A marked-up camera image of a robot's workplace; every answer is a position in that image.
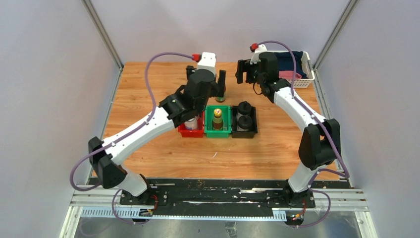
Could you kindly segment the sauce bottle yellow cap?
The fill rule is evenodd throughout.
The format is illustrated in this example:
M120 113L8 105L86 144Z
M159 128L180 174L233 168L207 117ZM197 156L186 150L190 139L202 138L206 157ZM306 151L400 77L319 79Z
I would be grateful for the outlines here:
M213 130L223 130L223 117L222 109L216 108L213 111L212 128Z
M225 99L226 99L226 94L223 94L221 97L216 97L215 100L219 103L222 103L225 101Z

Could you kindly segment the silver lid jar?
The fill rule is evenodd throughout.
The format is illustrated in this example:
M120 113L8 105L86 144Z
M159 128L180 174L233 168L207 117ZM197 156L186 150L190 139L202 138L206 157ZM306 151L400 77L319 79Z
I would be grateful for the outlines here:
M187 130L197 130L198 129L198 117L193 117L188 121L184 122L184 126Z

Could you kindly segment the black cap shaker bottle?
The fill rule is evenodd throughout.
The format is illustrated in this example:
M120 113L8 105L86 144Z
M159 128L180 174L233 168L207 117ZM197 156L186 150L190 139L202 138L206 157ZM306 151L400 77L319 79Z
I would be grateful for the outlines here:
M241 116L249 116L252 111L252 106L247 101L242 101L237 107L236 118L239 119Z

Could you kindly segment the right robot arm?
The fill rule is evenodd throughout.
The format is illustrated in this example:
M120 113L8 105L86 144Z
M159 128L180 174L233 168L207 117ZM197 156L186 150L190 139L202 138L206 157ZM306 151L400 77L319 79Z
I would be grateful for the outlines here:
M292 88L292 82L279 76L278 60L273 52L238 60L235 76L239 84L257 84L261 94L280 107L302 132L299 165L278 198L295 207L307 196L317 175L340 156L339 122L326 119L310 108Z

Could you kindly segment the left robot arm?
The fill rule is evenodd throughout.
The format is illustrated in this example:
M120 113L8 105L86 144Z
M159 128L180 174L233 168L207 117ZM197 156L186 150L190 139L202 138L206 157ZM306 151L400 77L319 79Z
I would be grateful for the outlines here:
M207 69L196 68L187 83L167 96L143 119L106 139L93 137L88 142L89 162L104 189L118 187L129 192L140 205L152 198L149 184L140 174L123 168L123 162L155 137L198 117L210 97L224 92L226 72L219 77Z

